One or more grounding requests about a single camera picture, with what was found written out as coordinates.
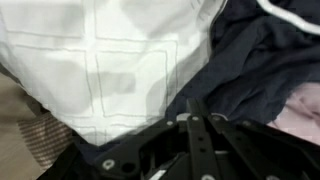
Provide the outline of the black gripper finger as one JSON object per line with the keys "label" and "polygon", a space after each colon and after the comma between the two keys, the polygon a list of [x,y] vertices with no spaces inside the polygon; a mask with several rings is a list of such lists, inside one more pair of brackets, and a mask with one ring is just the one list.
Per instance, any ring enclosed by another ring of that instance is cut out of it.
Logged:
{"label": "black gripper finger", "polygon": [[187,101],[189,151],[193,180],[222,180],[210,136],[209,113],[197,99]]}

